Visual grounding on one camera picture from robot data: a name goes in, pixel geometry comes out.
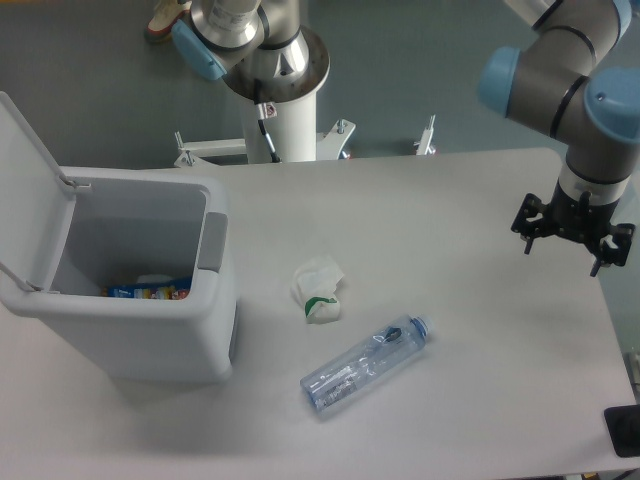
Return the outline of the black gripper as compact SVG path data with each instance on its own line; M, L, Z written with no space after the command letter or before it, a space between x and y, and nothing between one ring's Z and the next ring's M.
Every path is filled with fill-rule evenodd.
M583 192L573 199L556 186L548 203L532 193L527 194L511 231L525 242L525 255L530 254L538 238L556 236L584 245L593 255L589 275L596 277L601 267L625 266L631 250L636 226L611 223L617 206L617 201L596 204L591 192Z

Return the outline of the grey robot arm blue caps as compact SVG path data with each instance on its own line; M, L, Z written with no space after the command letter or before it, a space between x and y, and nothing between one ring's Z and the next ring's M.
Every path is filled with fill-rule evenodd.
M526 50L487 61L479 100L499 115L562 142L551 199L527 195L512 230L527 243L557 236L587 248L596 268L626 263L631 223L612 215L639 159L639 73L599 68L632 17L627 1L514 1L537 34ZM195 1L171 28L185 62L223 80L241 102L252 163L315 161L316 94L330 60L300 20L296 1Z

